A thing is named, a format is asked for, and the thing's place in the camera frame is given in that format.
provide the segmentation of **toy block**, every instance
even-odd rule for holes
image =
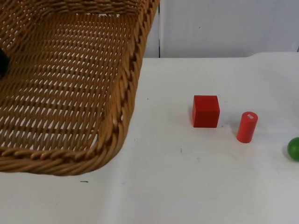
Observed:
[[[217,96],[194,96],[193,127],[217,127],[220,108]]]

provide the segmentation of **wicker basket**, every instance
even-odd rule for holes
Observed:
[[[0,171],[79,175],[126,138],[159,0],[0,0]]]

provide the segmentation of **white wall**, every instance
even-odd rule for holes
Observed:
[[[299,0],[161,0],[160,12],[161,57],[250,56],[299,46]]]
[[[159,57],[159,19],[158,10],[146,43],[144,57]]]

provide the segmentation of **red wooden block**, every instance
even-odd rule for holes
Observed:
[[[219,115],[217,96],[194,96],[193,127],[217,127]]]

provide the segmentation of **woven basket bottom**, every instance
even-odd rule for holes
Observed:
[[[0,80],[2,150],[89,149],[98,139],[130,24],[131,16],[45,17]]]

